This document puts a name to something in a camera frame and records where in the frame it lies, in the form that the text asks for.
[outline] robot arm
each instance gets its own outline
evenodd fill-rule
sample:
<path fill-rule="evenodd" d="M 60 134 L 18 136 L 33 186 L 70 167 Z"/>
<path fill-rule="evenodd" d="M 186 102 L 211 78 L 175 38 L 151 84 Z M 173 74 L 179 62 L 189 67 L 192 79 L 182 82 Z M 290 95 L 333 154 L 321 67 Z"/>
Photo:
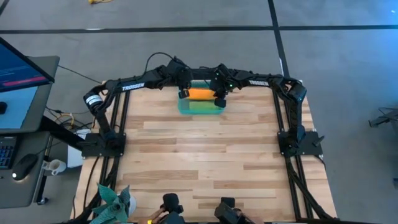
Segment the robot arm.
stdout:
<path fill-rule="evenodd" d="M 191 81 L 203 79 L 211 80 L 210 89 L 215 92 L 215 105 L 219 107 L 226 106 L 225 97 L 235 88 L 242 89 L 245 86 L 257 85 L 273 89 L 287 105 L 290 115 L 286 146 L 292 149 L 298 148 L 305 136 L 301 114 L 302 101 L 307 90 L 298 80 L 285 78 L 282 75 L 260 75 L 244 70 L 228 69 L 223 64 L 215 68 L 192 69 L 174 57 L 167 66 L 161 65 L 141 76 L 108 80 L 91 89 L 83 99 L 99 123 L 100 135 L 109 141 L 115 139 L 116 135 L 109 127 L 105 111 L 117 94 L 140 88 L 161 90 L 166 85 L 177 85 L 180 89 L 179 97 L 185 98 L 189 96 L 188 89 L 191 87 Z M 104 90 L 108 90 L 108 94 L 102 100 L 99 94 Z"/>
<path fill-rule="evenodd" d="M 284 101 L 288 109 L 290 128 L 285 141 L 285 147 L 296 149 L 305 137 L 305 128 L 302 126 L 302 102 L 307 89 L 294 78 L 285 78 L 282 75 L 260 75 L 252 71 L 227 69 L 221 64 L 215 71 L 216 80 L 210 83 L 210 88 L 215 91 L 215 103 L 225 106 L 224 100 L 228 92 L 234 88 L 242 89 L 245 86 L 265 86 L 273 89 Z"/>

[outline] yellow object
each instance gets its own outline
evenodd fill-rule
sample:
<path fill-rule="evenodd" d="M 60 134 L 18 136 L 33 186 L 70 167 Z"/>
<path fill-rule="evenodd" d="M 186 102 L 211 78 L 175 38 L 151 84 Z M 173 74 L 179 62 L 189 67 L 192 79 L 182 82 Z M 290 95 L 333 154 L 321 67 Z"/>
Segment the yellow object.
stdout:
<path fill-rule="evenodd" d="M 73 117 L 72 113 L 60 114 L 60 116 L 58 116 L 58 117 L 55 119 L 54 122 L 57 122 L 60 118 L 63 118 L 63 117 L 65 117 L 65 116 L 69 116 L 69 117 L 71 117 L 71 119 L 72 119 L 72 122 L 70 123 L 70 126 L 69 126 L 69 128 L 68 128 L 68 129 L 71 129 L 71 128 L 73 127 L 74 122 L 75 122 L 75 118 Z"/>
<path fill-rule="evenodd" d="M 95 3 L 106 3 L 106 2 L 111 2 L 113 0 L 88 0 L 88 3 L 90 4 L 95 4 Z"/>
<path fill-rule="evenodd" d="M 216 97 L 214 96 L 213 90 L 207 90 L 203 88 L 191 88 L 188 90 L 189 92 L 189 100 L 213 100 Z"/>

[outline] wooden plank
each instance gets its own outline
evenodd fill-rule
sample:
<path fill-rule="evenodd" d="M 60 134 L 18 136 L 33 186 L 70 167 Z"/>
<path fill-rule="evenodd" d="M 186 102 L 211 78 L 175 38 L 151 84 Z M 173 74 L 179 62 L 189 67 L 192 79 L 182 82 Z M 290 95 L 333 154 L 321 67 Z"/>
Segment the wooden plank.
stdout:
<path fill-rule="evenodd" d="M 151 215 L 163 203 L 163 194 L 170 192 L 178 194 L 188 222 L 217 221 L 213 214 L 221 197 L 235 197 L 244 213 L 265 222 L 294 220 L 272 92 L 256 87 L 236 91 L 227 96 L 221 115 L 181 115 L 177 100 L 177 88 L 141 89 L 131 95 L 126 150 L 116 184 L 117 191 L 130 185 L 130 194 L 137 200 L 129 221 Z M 313 128 L 307 99 L 303 124 Z M 335 216 L 325 168 L 313 156 L 302 160 L 308 188 Z M 82 211 L 93 163 L 94 159 L 87 159 L 83 164 L 75 199 L 77 214 Z M 101 164 L 102 159 L 94 169 L 88 201 L 96 193 Z"/>

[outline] monitor stand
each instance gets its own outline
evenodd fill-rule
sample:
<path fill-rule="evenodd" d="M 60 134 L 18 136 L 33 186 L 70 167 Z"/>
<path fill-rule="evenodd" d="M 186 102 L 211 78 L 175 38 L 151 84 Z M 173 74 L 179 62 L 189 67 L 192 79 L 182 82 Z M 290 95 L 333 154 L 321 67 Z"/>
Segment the monitor stand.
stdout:
<path fill-rule="evenodd" d="M 0 114 L 6 113 L 6 110 L 7 110 L 7 103 L 0 102 Z"/>

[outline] monitor screen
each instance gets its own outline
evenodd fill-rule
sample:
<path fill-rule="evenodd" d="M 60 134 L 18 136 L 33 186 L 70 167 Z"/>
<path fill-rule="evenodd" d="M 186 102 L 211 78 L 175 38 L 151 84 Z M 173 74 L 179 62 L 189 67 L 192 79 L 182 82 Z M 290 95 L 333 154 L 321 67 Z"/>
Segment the monitor screen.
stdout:
<path fill-rule="evenodd" d="M 48 84 L 48 74 L 5 40 L 0 44 L 0 92 Z"/>

